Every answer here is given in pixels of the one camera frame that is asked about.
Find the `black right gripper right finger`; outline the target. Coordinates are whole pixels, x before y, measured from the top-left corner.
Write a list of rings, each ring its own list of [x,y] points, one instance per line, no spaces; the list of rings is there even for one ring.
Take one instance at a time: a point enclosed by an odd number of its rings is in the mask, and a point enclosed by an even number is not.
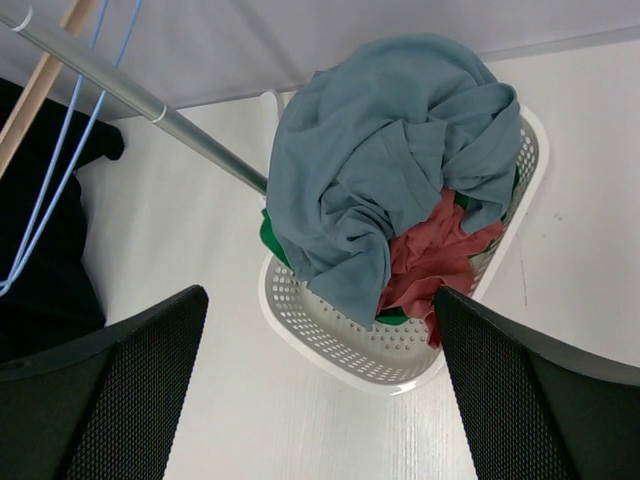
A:
[[[441,287],[437,326],[480,479],[636,479],[639,370]]]

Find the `salmon red t shirt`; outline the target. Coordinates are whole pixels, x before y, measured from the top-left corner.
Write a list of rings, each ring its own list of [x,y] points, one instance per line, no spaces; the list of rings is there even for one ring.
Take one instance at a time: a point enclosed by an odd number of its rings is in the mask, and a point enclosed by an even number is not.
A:
[[[502,222],[496,221],[467,234],[461,228],[464,216],[455,192],[446,189],[426,221],[390,241],[391,278],[380,297],[378,322],[397,325],[400,314],[422,320],[428,328],[426,342],[440,347],[433,306],[436,291],[447,286],[469,294],[475,278],[471,258],[503,233]]]

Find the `black t shirt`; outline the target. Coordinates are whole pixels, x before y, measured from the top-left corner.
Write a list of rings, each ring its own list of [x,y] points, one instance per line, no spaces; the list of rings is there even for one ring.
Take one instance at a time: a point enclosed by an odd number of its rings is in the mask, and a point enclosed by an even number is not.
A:
[[[28,226],[39,238],[1,297],[1,359],[19,359],[101,329],[104,313],[82,258],[87,219],[78,168],[119,159],[119,129],[47,100],[1,178],[1,275]]]

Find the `grey blue t shirt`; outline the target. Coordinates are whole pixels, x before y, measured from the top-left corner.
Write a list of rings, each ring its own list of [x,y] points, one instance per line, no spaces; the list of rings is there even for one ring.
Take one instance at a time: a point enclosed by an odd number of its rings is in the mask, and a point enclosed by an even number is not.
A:
[[[377,40],[317,73],[287,104],[266,209],[290,267],[364,328],[391,277],[391,239],[444,191],[461,226],[500,220],[521,144],[515,89],[464,45],[435,34]]]

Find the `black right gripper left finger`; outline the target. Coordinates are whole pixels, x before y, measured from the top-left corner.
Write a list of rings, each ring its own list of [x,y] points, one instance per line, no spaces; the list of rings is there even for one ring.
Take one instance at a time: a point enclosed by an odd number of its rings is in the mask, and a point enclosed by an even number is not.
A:
[[[199,349],[199,285],[1,365],[4,479],[161,479]]]

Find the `beige wooden hanger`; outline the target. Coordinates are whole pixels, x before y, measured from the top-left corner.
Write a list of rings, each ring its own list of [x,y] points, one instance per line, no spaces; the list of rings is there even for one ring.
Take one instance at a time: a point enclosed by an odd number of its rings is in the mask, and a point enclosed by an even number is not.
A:
[[[94,1],[71,1],[59,26],[74,37],[83,31]],[[1,175],[34,121],[62,68],[62,62],[44,53],[1,130]]]

